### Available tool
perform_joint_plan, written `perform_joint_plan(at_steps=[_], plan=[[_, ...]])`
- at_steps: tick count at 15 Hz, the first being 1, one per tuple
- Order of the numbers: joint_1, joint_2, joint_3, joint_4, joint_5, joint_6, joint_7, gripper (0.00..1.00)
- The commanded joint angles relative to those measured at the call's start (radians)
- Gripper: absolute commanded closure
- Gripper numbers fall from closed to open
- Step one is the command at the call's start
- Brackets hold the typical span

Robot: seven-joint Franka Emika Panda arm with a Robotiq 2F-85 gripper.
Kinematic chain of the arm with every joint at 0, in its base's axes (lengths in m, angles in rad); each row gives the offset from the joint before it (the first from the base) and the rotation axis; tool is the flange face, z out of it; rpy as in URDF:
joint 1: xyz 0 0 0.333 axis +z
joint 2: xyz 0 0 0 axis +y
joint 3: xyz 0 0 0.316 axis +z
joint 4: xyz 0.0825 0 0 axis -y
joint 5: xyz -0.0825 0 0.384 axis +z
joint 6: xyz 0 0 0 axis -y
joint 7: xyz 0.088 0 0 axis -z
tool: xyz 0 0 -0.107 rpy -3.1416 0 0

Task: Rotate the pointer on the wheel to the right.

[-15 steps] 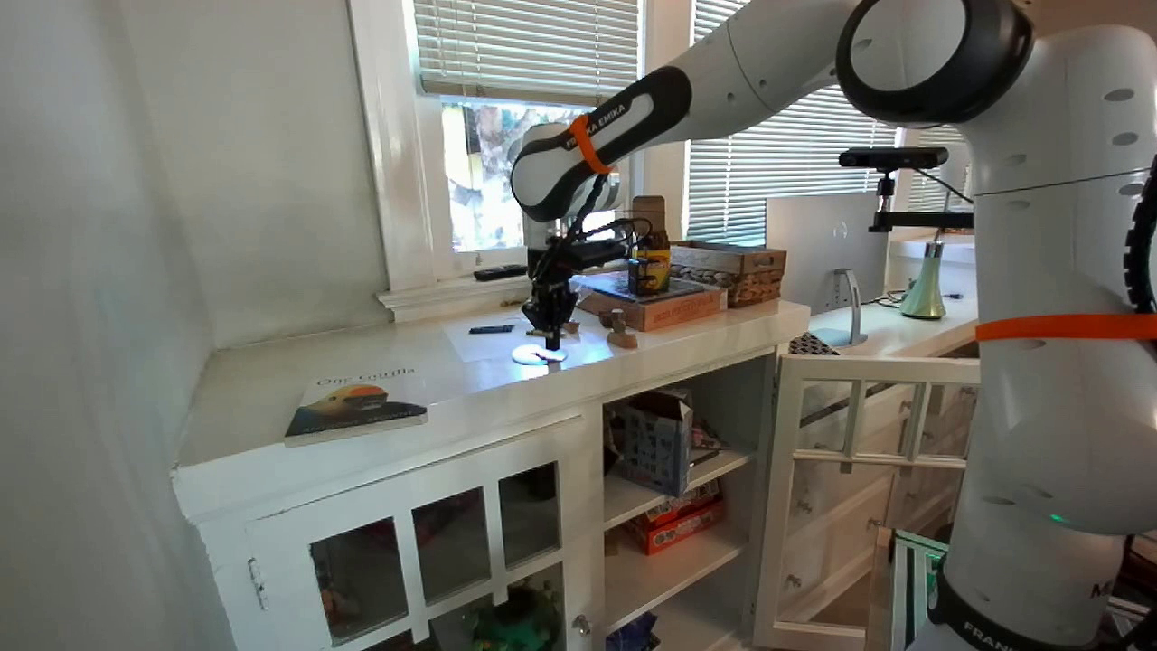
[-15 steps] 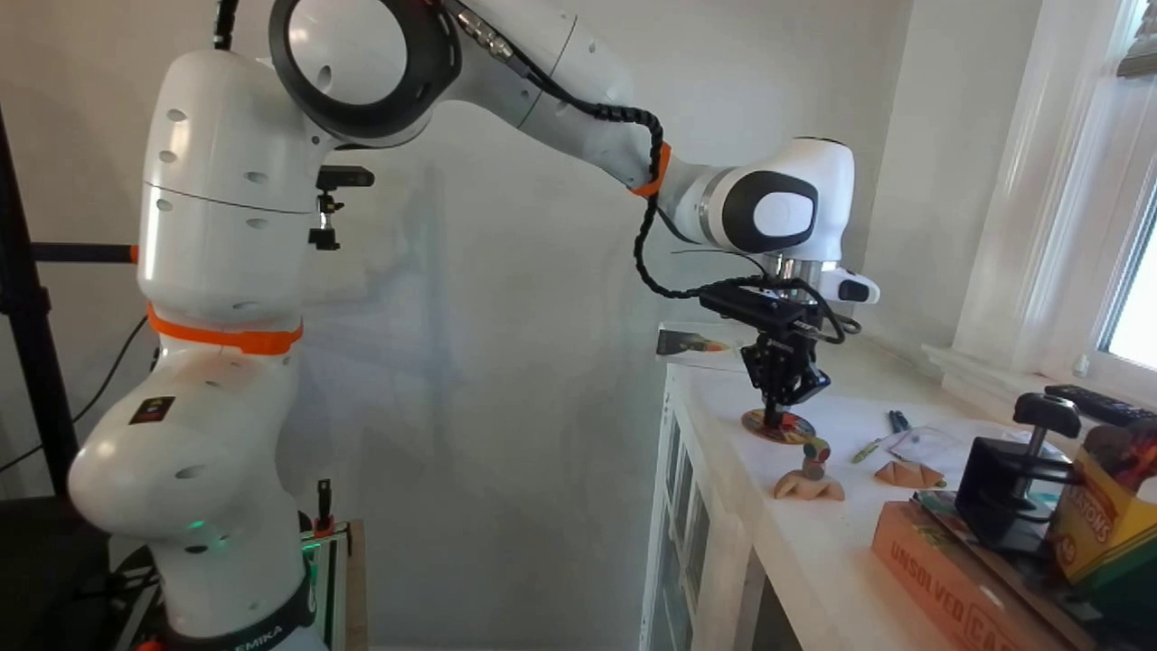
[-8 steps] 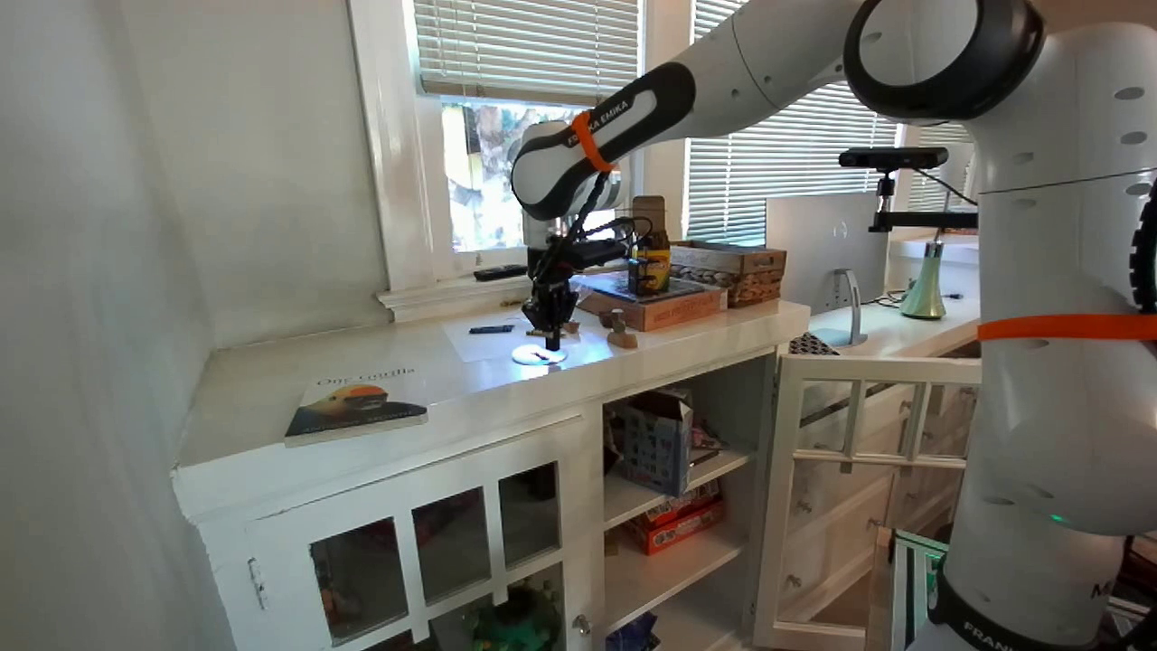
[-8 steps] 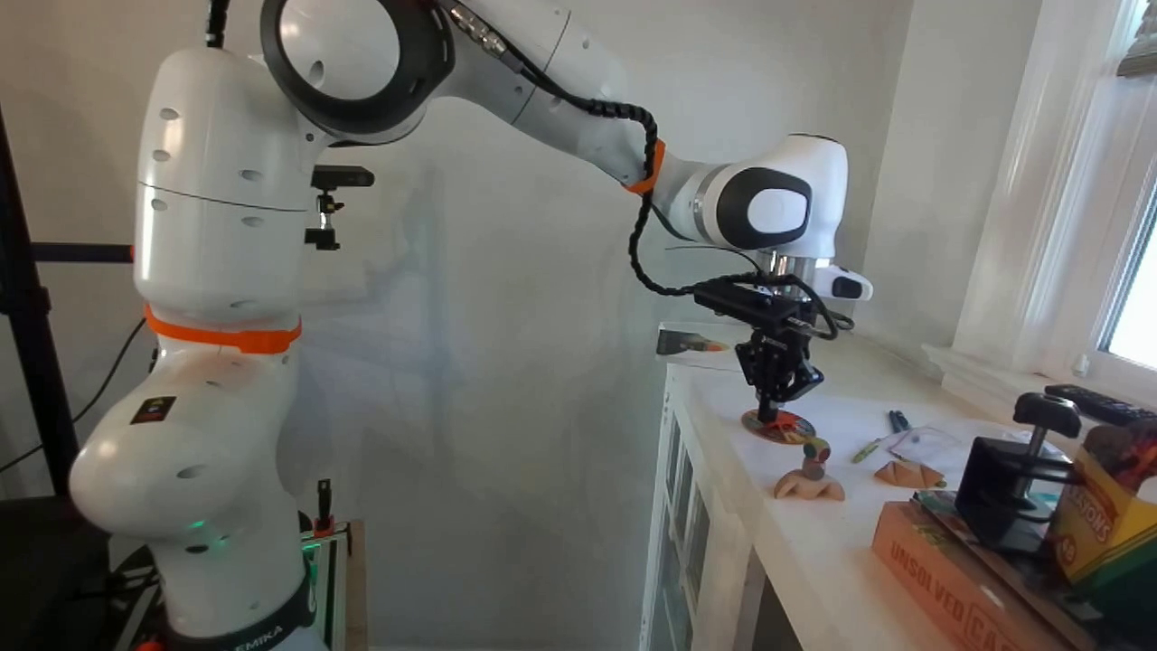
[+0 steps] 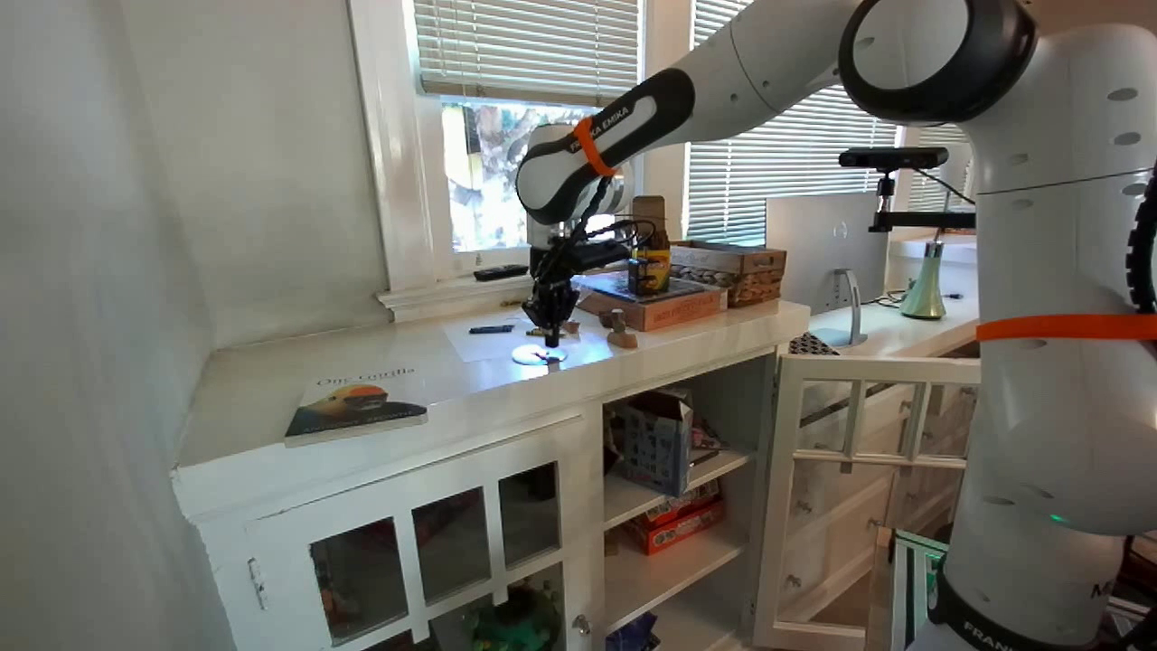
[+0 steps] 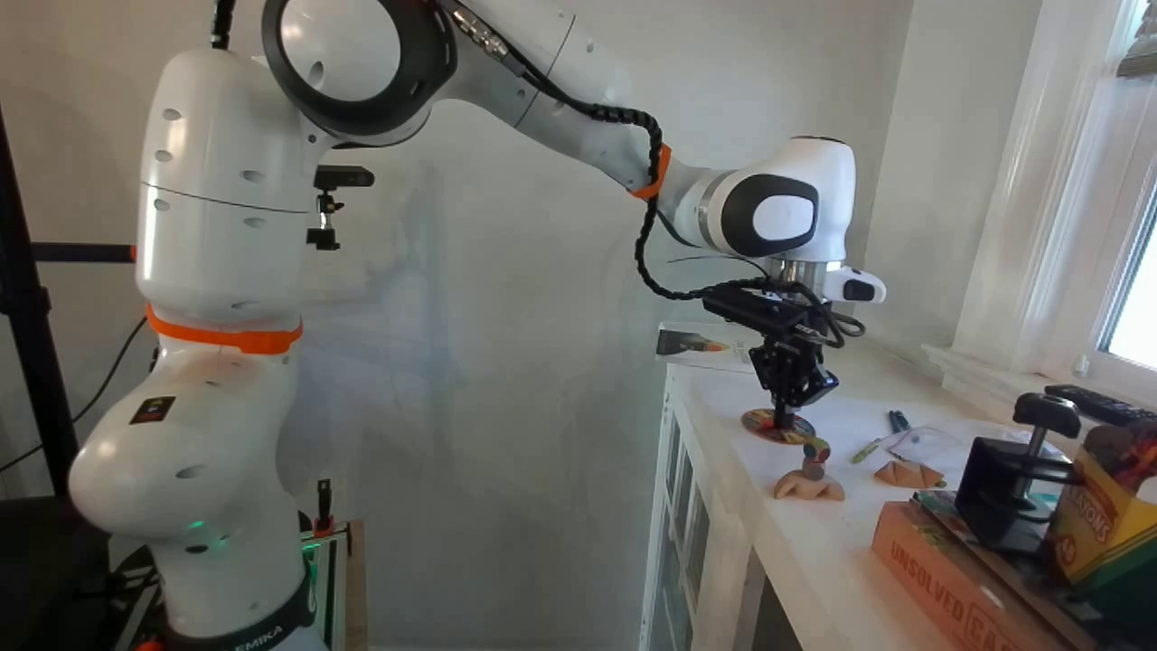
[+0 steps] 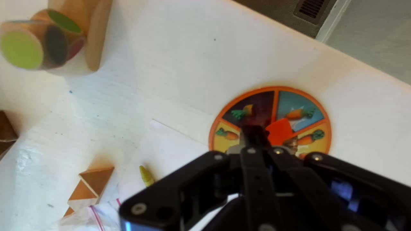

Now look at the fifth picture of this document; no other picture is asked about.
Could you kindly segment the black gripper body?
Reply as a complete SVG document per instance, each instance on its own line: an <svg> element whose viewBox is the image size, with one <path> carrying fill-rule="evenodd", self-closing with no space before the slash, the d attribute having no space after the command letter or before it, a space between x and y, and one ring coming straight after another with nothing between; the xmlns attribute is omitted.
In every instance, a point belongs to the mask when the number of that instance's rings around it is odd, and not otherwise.
<svg viewBox="0 0 1157 651"><path fill-rule="evenodd" d="M533 254L533 292L527 314L533 320L569 320L575 311L575 280L579 256L573 239L550 239Z"/></svg>

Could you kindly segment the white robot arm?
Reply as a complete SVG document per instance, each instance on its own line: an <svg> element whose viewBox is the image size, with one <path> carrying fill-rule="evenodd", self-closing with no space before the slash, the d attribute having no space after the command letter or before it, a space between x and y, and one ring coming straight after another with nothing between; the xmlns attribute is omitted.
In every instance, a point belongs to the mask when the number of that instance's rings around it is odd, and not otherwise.
<svg viewBox="0 0 1157 651"><path fill-rule="evenodd" d="M750 0L678 66L539 135L527 218L556 224L619 164L738 136L837 83L972 164L982 386L920 651L1100 651L1137 537L1157 529L1157 35L1049 34L1026 0Z"/></svg>

